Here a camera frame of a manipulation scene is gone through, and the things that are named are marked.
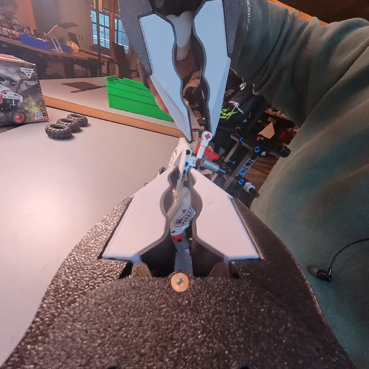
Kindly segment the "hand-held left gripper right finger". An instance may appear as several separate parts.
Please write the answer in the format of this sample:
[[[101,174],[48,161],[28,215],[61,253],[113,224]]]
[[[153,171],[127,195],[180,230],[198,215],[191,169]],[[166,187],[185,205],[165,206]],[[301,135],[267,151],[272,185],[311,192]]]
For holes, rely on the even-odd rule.
[[[188,175],[195,239],[224,261],[258,259],[233,197],[194,169]]]

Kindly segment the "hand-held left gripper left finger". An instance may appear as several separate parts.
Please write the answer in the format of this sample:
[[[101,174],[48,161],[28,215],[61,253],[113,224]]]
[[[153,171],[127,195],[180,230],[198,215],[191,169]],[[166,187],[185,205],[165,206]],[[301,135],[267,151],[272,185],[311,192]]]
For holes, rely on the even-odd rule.
[[[164,240],[169,232],[169,220],[164,209],[164,197],[173,188],[172,167],[131,198],[102,254],[104,259],[141,262],[141,256]]]

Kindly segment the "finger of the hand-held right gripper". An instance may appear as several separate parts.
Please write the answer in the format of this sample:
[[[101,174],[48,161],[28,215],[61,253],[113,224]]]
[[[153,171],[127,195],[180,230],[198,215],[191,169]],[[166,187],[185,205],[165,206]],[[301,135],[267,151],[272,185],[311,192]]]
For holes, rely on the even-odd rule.
[[[221,0],[204,1],[194,16],[193,30],[204,54],[201,76],[206,85],[207,122],[209,131],[214,135],[219,122],[230,66],[223,2]]]
[[[139,23],[152,71],[150,79],[174,122],[187,141],[192,142],[190,113],[182,97],[182,79],[175,67],[174,26],[157,13],[142,16]]]

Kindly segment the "white lego monster truck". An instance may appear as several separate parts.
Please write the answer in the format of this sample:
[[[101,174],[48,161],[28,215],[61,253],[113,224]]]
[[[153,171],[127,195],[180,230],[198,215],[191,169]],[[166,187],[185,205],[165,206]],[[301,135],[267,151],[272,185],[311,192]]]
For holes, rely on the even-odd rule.
[[[191,205],[191,194],[188,188],[190,169],[199,172],[209,170],[213,176],[211,182],[219,186],[229,195],[241,200],[245,205],[250,205],[253,199],[259,197],[255,186],[245,174],[260,157],[273,154],[278,158],[286,158],[291,151],[279,142],[273,141],[259,134],[254,138],[241,136],[239,130],[231,132],[231,138],[235,141],[233,148],[223,158],[214,152],[208,145],[203,157],[197,158],[197,151],[201,142],[201,134],[204,130],[198,130],[196,141],[191,146],[186,138],[181,138],[168,167],[162,167],[159,174],[175,166],[178,179],[174,181],[174,203],[168,210],[170,221],[170,233],[174,242],[182,242],[184,231],[191,225],[196,212]]]

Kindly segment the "white lego connector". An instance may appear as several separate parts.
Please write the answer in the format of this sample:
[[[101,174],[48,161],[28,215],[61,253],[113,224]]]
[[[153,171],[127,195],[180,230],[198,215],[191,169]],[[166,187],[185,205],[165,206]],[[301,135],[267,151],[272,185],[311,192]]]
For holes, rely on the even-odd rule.
[[[208,147],[208,145],[209,145],[209,142],[211,141],[211,139],[213,138],[213,135],[211,134],[211,139],[210,140],[206,140],[206,139],[204,139],[203,137],[204,137],[204,134],[207,134],[207,133],[210,133],[211,134],[211,132],[209,132],[209,131],[204,131],[204,132],[202,132],[202,134],[201,134],[201,142],[200,142],[200,146],[199,146],[199,149],[198,149],[198,151],[197,151],[197,158],[198,159],[201,159],[202,157],[203,157],[203,154],[204,154],[204,152],[205,152],[205,149]]]

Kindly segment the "person's right forearm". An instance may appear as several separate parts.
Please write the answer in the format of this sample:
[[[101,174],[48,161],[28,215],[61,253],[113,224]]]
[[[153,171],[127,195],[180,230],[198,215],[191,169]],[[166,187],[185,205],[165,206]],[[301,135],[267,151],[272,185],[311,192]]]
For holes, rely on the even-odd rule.
[[[368,113],[368,21],[322,25],[270,1],[241,1],[231,67],[293,122]]]

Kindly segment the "dark cardboard lego box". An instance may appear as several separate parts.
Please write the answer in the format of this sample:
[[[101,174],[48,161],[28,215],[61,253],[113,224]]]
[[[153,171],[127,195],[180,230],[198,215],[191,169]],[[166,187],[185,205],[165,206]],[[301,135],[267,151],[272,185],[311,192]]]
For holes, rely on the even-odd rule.
[[[1,125],[49,121],[36,65],[0,55]]]

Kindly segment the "person's right hand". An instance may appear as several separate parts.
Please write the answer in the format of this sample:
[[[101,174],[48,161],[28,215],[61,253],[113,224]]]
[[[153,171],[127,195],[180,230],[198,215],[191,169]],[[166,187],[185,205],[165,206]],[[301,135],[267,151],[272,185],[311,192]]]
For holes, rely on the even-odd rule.
[[[159,95],[158,91],[156,90],[156,88],[155,88],[155,86],[154,86],[153,82],[151,81],[151,78],[150,78],[150,77],[148,77],[148,80],[147,80],[147,81],[148,81],[148,85],[149,85],[149,88],[150,88],[150,90],[151,90],[151,93],[152,93],[152,95],[153,95],[153,97],[154,97],[154,99],[155,99],[155,101],[156,101],[156,103],[157,103],[158,107],[159,107],[163,112],[165,112],[166,114],[168,114],[168,115],[170,115],[170,116],[171,116],[171,114],[170,114],[170,112],[168,111],[168,109],[167,109],[167,107],[166,107],[165,103],[163,102],[163,100],[162,100],[162,98],[160,97],[160,95]]]

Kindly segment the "paned window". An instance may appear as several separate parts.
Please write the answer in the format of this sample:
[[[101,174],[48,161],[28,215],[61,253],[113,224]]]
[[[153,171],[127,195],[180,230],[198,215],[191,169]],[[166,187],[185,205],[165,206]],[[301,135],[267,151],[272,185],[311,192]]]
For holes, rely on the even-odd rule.
[[[91,10],[91,26],[93,44],[101,47],[110,48],[110,34],[109,34],[109,16],[107,13]],[[129,49],[128,37],[123,28],[122,21],[115,15],[114,18],[114,42],[124,47],[126,52]]]

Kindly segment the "green plastic box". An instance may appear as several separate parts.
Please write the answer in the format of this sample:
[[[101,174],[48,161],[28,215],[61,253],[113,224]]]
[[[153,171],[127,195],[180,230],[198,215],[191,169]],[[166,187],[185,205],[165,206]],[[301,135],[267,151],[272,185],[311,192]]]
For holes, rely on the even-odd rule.
[[[173,118],[158,107],[151,91],[143,83],[107,76],[106,85],[110,108],[173,122]]]

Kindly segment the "wood edged table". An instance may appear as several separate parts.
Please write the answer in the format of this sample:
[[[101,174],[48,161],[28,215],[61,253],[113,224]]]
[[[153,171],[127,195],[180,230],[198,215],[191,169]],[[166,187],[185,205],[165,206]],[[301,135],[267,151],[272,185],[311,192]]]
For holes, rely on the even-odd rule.
[[[104,77],[40,80],[47,107],[182,137],[175,123],[111,108]]]

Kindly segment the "person's green sweatshirt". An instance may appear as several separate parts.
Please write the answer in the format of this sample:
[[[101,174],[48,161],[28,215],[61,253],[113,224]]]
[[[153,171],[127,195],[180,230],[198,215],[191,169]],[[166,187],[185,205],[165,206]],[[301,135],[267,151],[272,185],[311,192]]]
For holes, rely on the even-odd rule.
[[[339,343],[368,368],[368,242],[343,251],[330,283],[308,271],[368,237],[368,87],[331,89],[300,116],[292,97],[268,97],[301,124],[261,188],[254,213],[285,243],[306,273]]]

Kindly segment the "long wooden workbench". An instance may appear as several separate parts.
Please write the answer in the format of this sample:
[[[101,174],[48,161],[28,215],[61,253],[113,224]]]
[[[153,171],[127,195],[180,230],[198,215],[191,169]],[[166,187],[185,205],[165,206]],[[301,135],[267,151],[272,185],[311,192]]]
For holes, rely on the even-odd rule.
[[[112,66],[117,63],[114,58],[101,53],[85,52],[85,50],[72,53],[48,51],[24,45],[19,40],[3,36],[0,37],[0,40],[2,54],[12,55],[35,64],[41,79],[45,79],[47,75],[47,64],[49,62],[61,64],[52,73],[57,73],[67,79],[76,78],[75,65],[87,69],[91,77],[101,77],[104,76],[102,72],[103,63],[107,63],[108,75],[110,75]]]

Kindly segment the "blue parts tray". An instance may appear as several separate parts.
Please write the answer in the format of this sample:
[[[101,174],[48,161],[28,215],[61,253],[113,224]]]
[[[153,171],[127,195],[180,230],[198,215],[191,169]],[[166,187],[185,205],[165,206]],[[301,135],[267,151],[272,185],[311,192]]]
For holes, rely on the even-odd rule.
[[[43,40],[43,39],[35,38],[30,35],[19,33],[18,39],[24,45],[28,45],[30,47],[38,48],[41,50],[72,53],[72,49],[70,46],[60,43],[57,39],[54,39],[54,38],[49,39],[49,40]]]

